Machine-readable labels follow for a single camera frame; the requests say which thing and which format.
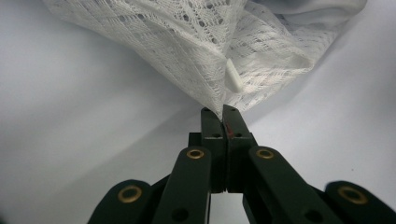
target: white tabletop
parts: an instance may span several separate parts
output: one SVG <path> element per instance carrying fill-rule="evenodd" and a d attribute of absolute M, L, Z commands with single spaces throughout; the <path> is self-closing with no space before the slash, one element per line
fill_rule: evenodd
<path fill-rule="evenodd" d="M 395 11 L 369 1 L 312 73 L 243 114 L 309 184 L 351 181 L 393 209 Z M 0 1 L 0 217 L 86 223 L 122 180 L 168 175 L 201 108 L 132 50 L 41 1 Z M 213 195 L 211 223 L 248 223 L 241 198 Z"/>

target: white mesh fabric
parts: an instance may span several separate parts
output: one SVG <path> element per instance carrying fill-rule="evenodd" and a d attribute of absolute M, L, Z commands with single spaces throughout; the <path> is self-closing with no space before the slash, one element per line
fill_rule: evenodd
<path fill-rule="evenodd" d="M 365 0 L 44 0 L 65 21 L 134 49 L 221 117 L 310 71 Z M 243 81 L 224 84 L 227 59 Z"/>

